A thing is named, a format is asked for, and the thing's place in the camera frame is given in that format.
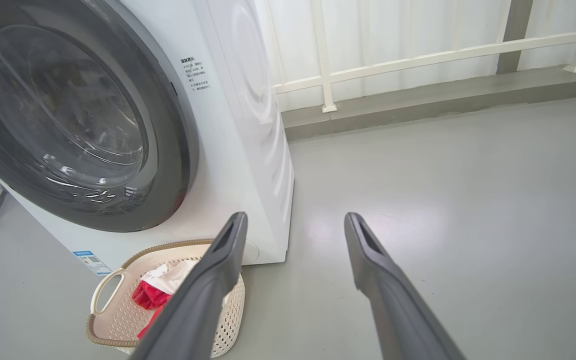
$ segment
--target white railing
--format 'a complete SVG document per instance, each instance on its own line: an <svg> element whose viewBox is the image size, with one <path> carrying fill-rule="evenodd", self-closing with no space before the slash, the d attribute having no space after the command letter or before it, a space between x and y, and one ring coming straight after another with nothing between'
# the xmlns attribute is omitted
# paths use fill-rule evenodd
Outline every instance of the white railing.
<svg viewBox="0 0 576 360"><path fill-rule="evenodd" d="M364 7L369 8L370 0L363 0L363 1L365 2ZM444 52L436 52L434 54L414 56L413 46L415 43L414 42L415 34L411 30L411 32L409 33L410 36L409 48L407 49L407 54L409 56L408 58L371 64L369 66L361 66L343 71L331 72L329 66L329 50L326 41L326 30L324 25L322 0L311 0L320 75L283 82L281 84L276 84L274 85L274 89L277 94L283 94L287 92L298 91L301 89L308 89L312 87L322 86L323 98L324 98L324 105L322 111L325 113L333 112L337 110L337 107L333 100L333 93L331 87L331 84L333 83L364 78L366 76L390 73L392 71L400 71L404 69L429 66L432 64L452 62L455 60L470 59L475 57L483 57L486 55L496 55L514 51L546 48L549 46L576 43L576 31L566 32L562 34L548 35L548 36L517 39L513 41L503 41L506 30L506 23L508 21L508 12L510 10L510 4L511 4L511 0L503 0L503 7L502 7L503 10L501 11L501 19L497 31L496 43L490 43L474 47L461 47L459 39L461 39L460 34L464 30L462 24L464 0L456 0L456 1L457 1L456 3L457 11L455 12L456 18L454 22L455 40L453 41L452 44L452 50ZM554 2L551 0L549 4L548 13L546 14L545 23L547 25L552 21L553 3ZM414 6L414 4L415 4L414 0L411 0L408 14L411 29L415 28L413 24L416 20L417 9L416 6ZM269 22L270 22L270 32L274 37L273 39L274 50L277 51L277 43L276 43L277 35L275 34L275 25L274 25L274 19L272 18L272 14L270 14L269 16ZM279 56L279 68L281 68L281 66L282 66L281 57ZM566 66L564 70L570 71L571 73L576 73L576 51L574 52L573 61L568 66Z"/></svg>

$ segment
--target basket handle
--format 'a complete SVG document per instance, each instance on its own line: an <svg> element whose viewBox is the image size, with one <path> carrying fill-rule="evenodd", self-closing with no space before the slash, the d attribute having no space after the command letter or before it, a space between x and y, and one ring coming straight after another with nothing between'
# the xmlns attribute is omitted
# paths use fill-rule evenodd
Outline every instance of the basket handle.
<svg viewBox="0 0 576 360"><path fill-rule="evenodd" d="M123 269L123 268L116 269L115 271L106 275L105 278L103 278L103 280L101 280L101 282L99 282L99 285L96 286L96 289L94 289L94 293L92 294L92 300L90 300L90 313L92 315L98 316L106 310L106 308L110 304L110 301L112 301L113 298L115 297L115 294L117 294L117 290L119 290L119 287L121 287L122 283L124 282L124 272L125 272L125 269ZM110 295L110 298L108 298L108 301L106 301L105 305L103 306L103 309L97 310L98 309L97 303L99 301L99 296L101 295L101 291L104 289L106 284L108 284L108 281L110 281L110 279L114 278L116 275L121 276L121 280L119 280L119 284L117 284L117 287L115 287L114 291L112 292L112 295Z"/></svg>

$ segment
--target glossy floor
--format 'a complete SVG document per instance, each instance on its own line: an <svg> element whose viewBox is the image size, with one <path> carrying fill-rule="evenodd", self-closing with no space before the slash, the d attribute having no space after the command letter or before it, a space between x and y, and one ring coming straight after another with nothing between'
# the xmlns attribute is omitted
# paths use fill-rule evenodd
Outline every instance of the glossy floor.
<svg viewBox="0 0 576 360"><path fill-rule="evenodd" d="M249 266L223 360L377 360L343 234L359 212L469 360L576 359L576 99L290 144L286 262ZM99 278L14 199L0 214L0 359L125 359L89 342Z"/></svg>

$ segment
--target white plastic basket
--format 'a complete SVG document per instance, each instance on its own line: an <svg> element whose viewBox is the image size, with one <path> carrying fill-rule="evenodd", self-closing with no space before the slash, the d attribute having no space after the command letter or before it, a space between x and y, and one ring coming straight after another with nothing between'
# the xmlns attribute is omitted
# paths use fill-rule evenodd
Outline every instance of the white plastic basket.
<svg viewBox="0 0 576 360"><path fill-rule="evenodd" d="M137 334L149 323L155 310L146 310L133 300L133 293L144 274L165 262L176 265L185 260L199 260L212 239L179 241L147 248L126 261L121 268L107 275L94 290L86 333L90 341L101 346L116 347L131 354L139 339ZM101 310L98 300L104 286L114 276L121 276L119 285ZM237 340L244 312L246 289L242 276L231 290L228 302L219 316L212 344L211 358L224 355Z"/></svg>

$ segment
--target washing machine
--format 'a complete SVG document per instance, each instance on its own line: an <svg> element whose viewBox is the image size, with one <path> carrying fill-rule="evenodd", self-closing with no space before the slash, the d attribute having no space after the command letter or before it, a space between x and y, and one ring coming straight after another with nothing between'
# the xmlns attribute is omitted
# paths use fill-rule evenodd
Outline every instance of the washing machine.
<svg viewBox="0 0 576 360"><path fill-rule="evenodd" d="M0 182L99 275L239 211L283 262L294 180L252 0L0 0Z"/></svg>

